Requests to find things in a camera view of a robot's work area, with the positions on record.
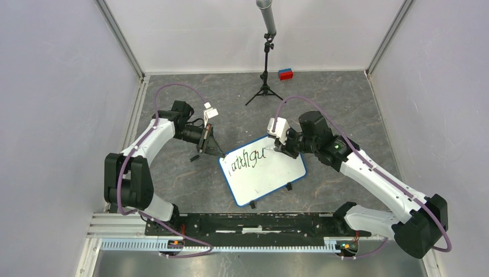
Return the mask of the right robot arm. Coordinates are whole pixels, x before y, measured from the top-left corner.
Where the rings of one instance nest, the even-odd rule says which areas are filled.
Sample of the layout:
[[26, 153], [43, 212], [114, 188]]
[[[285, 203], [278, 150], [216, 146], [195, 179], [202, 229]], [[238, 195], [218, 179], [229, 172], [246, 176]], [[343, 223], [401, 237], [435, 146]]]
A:
[[319, 111], [299, 117], [301, 130], [290, 127], [284, 118], [271, 118], [268, 136], [274, 149], [296, 159], [313, 154], [322, 164], [356, 181], [389, 211], [365, 208], [354, 202], [343, 204], [335, 213], [333, 228], [337, 234], [366, 231], [393, 239], [408, 255], [421, 259], [448, 230], [447, 201], [440, 195], [426, 196], [408, 186], [374, 162], [354, 141], [333, 134]]

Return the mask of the blue-framed whiteboard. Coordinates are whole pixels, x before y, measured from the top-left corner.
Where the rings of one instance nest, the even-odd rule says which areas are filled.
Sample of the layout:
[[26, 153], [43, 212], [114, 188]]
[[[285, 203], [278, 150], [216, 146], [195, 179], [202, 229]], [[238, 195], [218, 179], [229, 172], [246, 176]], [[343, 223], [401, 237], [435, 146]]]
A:
[[271, 145], [274, 139], [263, 136], [218, 159], [237, 206], [251, 204], [306, 176], [302, 156], [293, 159], [265, 149]]

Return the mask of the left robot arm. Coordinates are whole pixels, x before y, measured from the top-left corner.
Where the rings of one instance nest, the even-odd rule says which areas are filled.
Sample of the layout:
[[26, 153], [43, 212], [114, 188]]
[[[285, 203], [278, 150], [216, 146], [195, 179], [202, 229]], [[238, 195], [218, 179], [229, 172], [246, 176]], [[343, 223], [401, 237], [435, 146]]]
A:
[[158, 219], [159, 227], [167, 235], [181, 228], [177, 206], [155, 195], [150, 165], [163, 146], [171, 139], [196, 146], [200, 154], [223, 158], [209, 119], [219, 113], [210, 103], [204, 104], [202, 125], [191, 117], [194, 109], [188, 103], [174, 101], [170, 110], [158, 110], [144, 133], [120, 153], [109, 153], [104, 160], [104, 199], [129, 213], [141, 211], [145, 217]]

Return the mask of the silver microphone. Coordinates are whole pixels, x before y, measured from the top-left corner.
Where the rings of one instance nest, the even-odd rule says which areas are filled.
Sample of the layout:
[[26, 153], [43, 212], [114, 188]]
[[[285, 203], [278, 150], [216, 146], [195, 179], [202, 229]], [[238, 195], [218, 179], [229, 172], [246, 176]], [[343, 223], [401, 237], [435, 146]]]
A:
[[277, 34], [276, 24], [274, 22], [273, 10], [272, 10], [272, 0], [256, 0], [255, 4], [259, 8], [262, 18], [264, 19], [264, 24], [266, 27], [266, 33], [264, 34], [264, 71], [259, 76], [262, 80], [262, 85], [257, 93], [255, 93], [250, 100], [248, 100], [245, 105], [249, 105], [258, 96], [275, 96], [280, 100], [283, 98], [273, 91], [268, 84], [268, 60], [269, 53], [274, 49], [274, 38]]

